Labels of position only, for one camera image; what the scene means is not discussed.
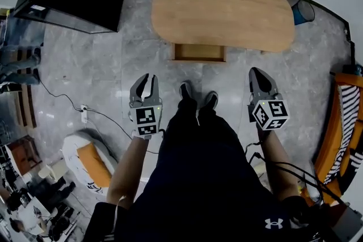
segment wooden table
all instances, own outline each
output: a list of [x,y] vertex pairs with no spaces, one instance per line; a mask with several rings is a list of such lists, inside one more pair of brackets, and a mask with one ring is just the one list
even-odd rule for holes
[[281,52],[294,40],[287,0],[153,0],[151,19],[175,60],[225,61],[225,46]]

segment gray tile floor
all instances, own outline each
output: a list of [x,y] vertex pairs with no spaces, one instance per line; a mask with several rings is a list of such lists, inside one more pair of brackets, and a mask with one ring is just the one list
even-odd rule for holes
[[[190,79],[195,89],[205,96],[210,90],[219,93],[217,113],[238,133],[243,146],[257,141],[255,126],[248,122],[247,104],[250,91],[248,71],[256,66],[265,70],[277,82],[287,99],[291,119],[278,131],[282,144],[292,161],[304,165],[311,158],[324,122],[330,91],[331,67],[346,63],[349,45],[344,37],[344,25],[330,14],[315,8],[312,23],[296,27],[296,37],[290,49],[282,53],[261,54],[243,48],[227,49],[227,64],[172,63],[171,45],[153,31],[150,14],[152,0],[125,0],[119,33],[87,35],[82,32],[48,25],[40,66],[41,79],[56,95],[68,94],[78,107],[87,104],[123,126],[129,133],[132,124],[127,118],[129,89],[144,73],[159,78],[163,99],[162,128],[175,114],[179,102],[179,84]],[[38,128],[30,132],[45,161],[59,154],[63,139],[84,129],[81,115],[65,97],[53,98],[42,86],[33,88],[33,102]],[[129,139],[112,122],[90,113],[103,138],[121,156]],[[153,137],[149,150],[158,151],[161,137]],[[142,177],[149,177],[157,156],[147,154]],[[68,180],[74,178],[67,174]],[[69,202],[86,217],[103,197],[92,195],[77,184],[75,196]],[[86,228],[88,218],[81,221]],[[73,240],[80,240],[77,229]]]

